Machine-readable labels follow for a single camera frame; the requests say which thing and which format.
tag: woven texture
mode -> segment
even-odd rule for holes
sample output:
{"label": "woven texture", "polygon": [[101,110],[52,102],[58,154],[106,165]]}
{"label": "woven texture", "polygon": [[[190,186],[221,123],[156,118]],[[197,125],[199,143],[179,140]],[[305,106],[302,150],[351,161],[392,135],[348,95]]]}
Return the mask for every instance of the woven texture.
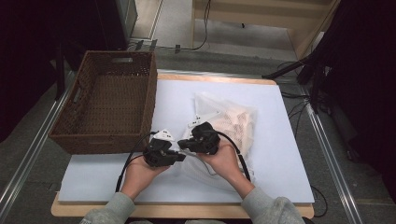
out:
{"label": "woven texture", "polygon": [[157,76],[152,52],[87,51],[49,138],[70,154],[129,152],[150,132]]}

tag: gray sleeve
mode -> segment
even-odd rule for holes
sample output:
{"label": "gray sleeve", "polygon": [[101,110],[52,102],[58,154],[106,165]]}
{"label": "gray sleeve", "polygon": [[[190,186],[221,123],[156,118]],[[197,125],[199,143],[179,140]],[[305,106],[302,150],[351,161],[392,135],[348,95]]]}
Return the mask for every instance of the gray sleeve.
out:
{"label": "gray sleeve", "polygon": [[259,223],[302,223],[304,221],[287,198],[271,198],[260,188],[253,189],[242,201],[245,209],[254,224]]}
{"label": "gray sleeve", "polygon": [[135,210],[134,202],[125,194],[117,192],[105,208],[92,209],[80,224],[123,224]]}

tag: hand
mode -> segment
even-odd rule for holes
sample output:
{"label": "hand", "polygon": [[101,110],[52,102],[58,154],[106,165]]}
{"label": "hand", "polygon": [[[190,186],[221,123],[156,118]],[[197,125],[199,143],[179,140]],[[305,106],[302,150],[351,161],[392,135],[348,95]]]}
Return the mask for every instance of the hand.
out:
{"label": "hand", "polygon": [[126,169],[121,192],[134,200],[143,189],[149,186],[155,176],[168,168],[169,166],[150,167],[143,157],[134,159]]}
{"label": "hand", "polygon": [[216,155],[203,153],[197,153],[197,155],[211,165],[218,175],[226,179],[242,199],[254,189],[254,185],[239,170],[235,149],[228,141],[220,140]]}

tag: white board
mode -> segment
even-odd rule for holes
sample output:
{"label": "white board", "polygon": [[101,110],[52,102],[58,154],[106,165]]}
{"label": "white board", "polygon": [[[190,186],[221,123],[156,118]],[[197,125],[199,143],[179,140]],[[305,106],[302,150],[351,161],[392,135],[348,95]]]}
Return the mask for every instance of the white board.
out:
{"label": "white board", "polygon": [[[194,119],[194,94],[207,91],[240,105],[257,108],[249,166],[255,185],[272,197],[293,203],[314,198],[278,86],[158,80],[152,131],[167,129],[181,139]],[[126,154],[74,155],[62,182],[60,202],[107,202],[114,193]],[[137,198],[146,203],[240,203],[236,192],[200,183],[177,169],[157,176]]]}

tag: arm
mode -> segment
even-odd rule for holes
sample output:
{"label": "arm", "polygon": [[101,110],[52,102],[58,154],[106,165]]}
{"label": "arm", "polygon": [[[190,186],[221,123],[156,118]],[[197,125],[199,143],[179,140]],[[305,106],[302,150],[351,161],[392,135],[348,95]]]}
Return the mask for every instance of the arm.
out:
{"label": "arm", "polygon": [[220,141],[216,155],[198,156],[235,188],[243,199],[242,207],[253,223],[304,223],[289,199],[273,199],[245,178],[239,170],[235,150],[228,142]]}
{"label": "arm", "polygon": [[143,157],[131,161],[125,174],[121,191],[114,194],[113,198],[103,209],[92,209],[80,224],[125,223],[126,219],[135,210],[134,199],[149,186],[155,176],[169,167],[151,168]]}

